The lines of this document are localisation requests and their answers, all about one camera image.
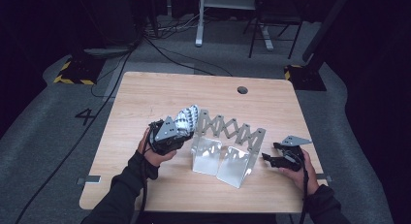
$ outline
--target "gray carpet floor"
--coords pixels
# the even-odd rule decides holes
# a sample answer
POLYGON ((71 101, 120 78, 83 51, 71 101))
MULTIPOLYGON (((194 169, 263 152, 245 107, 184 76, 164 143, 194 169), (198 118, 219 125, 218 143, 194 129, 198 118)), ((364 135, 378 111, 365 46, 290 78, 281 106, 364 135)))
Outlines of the gray carpet floor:
MULTIPOLYGON (((188 28, 166 39, 152 40, 152 43, 165 48, 161 50, 173 61, 217 76, 232 74, 234 77, 283 80, 284 66, 304 64, 301 56, 320 27, 319 23, 303 25, 289 60, 291 43, 277 41, 273 42, 273 51, 267 51, 262 41, 256 42, 253 56, 248 58, 252 31, 249 29, 242 34, 245 25, 246 21, 235 20, 208 22, 200 48, 195 47, 196 28, 188 28)), ((275 35, 280 29, 272 27, 269 31, 275 35)), ((286 33, 292 36, 294 31, 291 28, 286 33)), ((26 204, 57 168, 20 223, 80 223, 88 213, 79 207, 82 186, 77 185, 77 181, 90 170, 112 102, 107 102, 100 112, 98 110, 108 90, 113 89, 112 80, 119 76, 124 58, 107 60, 97 85, 53 83, 69 57, 61 58, 45 70, 47 88, 0 141, 0 223, 15 223, 26 204), (83 125, 83 119, 75 118, 87 109, 91 114, 98 114, 89 129, 83 125)), ((165 73, 204 74, 176 66, 147 41, 142 41, 131 54, 126 66, 132 71, 161 69, 165 73)), ((332 179, 330 187, 352 223, 393 223, 381 183, 345 116, 346 87, 326 64, 320 75, 327 91, 297 90, 296 93, 323 169, 332 179)), ((292 216, 297 222, 300 215, 292 216)), ((278 222, 291 223, 287 214, 279 214, 278 222)), ((312 223, 308 216, 305 223, 312 223)))

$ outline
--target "person's arm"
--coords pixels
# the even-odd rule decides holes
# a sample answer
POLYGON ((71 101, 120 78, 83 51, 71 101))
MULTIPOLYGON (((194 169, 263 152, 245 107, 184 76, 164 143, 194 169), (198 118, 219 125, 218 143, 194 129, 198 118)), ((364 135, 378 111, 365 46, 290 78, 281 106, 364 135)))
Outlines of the person's arm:
MULTIPOLYGON (((309 154, 302 150, 304 163, 308 171, 306 210, 315 224, 346 224, 350 223, 341 213, 341 203, 333 196, 333 191, 326 185, 319 185, 309 154)), ((294 172, 280 168, 279 171, 293 180, 294 184, 303 191, 303 171, 294 172)))
POLYGON ((172 159, 176 151, 164 156, 154 153, 149 149, 149 144, 144 157, 142 156, 143 145, 148 131, 144 133, 136 153, 128 161, 123 172, 112 178, 109 193, 100 203, 83 219, 82 224, 89 223, 127 223, 129 224, 134 212, 136 198, 142 189, 141 165, 146 161, 146 177, 156 179, 158 169, 164 161, 172 159))

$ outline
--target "person's left hand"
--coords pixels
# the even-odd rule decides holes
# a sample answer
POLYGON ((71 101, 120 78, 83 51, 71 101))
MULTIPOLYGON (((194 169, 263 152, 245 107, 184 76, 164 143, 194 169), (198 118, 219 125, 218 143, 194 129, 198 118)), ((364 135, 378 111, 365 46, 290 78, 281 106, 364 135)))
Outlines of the person's left hand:
MULTIPOLYGON (((144 148, 144 143, 146 138, 148 138, 148 133, 149 133, 149 128, 147 128, 144 132, 144 136, 142 137, 142 140, 139 143, 139 148, 137 149, 137 151, 140 154, 143 154, 143 148, 144 148)), ((160 167, 160 164, 164 161, 168 161, 171 160, 175 155, 177 154, 176 150, 173 150, 169 153, 167 153, 166 155, 160 155, 157 154, 155 152, 152 151, 150 144, 147 144, 147 147, 145 148, 145 154, 144 157, 145 159, 152 165, 155 167, 160 167)))

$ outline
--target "person's right arm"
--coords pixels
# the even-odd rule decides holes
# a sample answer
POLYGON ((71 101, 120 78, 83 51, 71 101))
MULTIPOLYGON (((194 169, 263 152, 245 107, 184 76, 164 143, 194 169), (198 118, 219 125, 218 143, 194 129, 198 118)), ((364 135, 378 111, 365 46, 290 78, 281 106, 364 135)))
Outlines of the person's right arm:
MULTIPOLYGON (((333 196, 333 191, 326 185, 319 185, 309 154, 302 150, 304 163, 308 171, 306 210, 315 224, 346 224, 350 223, 341 213, 341 203, 333 196)), ((303 171, 294 172, 280 168, 279 171, 292 179, 294 184, 303 191, 303 171)))

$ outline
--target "table top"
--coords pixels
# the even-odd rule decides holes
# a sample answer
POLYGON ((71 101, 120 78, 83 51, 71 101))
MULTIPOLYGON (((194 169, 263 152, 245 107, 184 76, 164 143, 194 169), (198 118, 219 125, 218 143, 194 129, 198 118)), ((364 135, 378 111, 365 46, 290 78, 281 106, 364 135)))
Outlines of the table top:
MULTIPOLYGON (((225 120, 236 118, 239 126, 247 123, 251 133, 257 128, 266 129, 254 170, 240 188, 216 176, 195 173, 191 141, 188 141, 173 160, 161 165, 156 180, 148 180, 146 210, 301 211, 302 193, 261 156, 262 152, 279 156, 272 143, 281 143, 289 135, 311 139, 289 81, 140 72, 123 76, 89 173, 101 176, 101 181, 85 184, 79 205, 93 209, 107 194, 111 179, 127 165, 149 123, 168 115, 175 119, 180 110, 191 105, 208 110, 211 119, 222 114, 225 120), (248 93, 238 93, 240 86, 246 87, 248 93)), ((226 139, 225 135, 219 140, 223 146, 233 145, 233 140, 226 139)), ((246 145, 236 147, 246 151, 246 145)), ((321 174, 323 170, 314 145, 304 144, 301 148, 309 152, 317 174, 321 174)), ((141 197, 136 201, 136 209, 140 204, 141 197)))

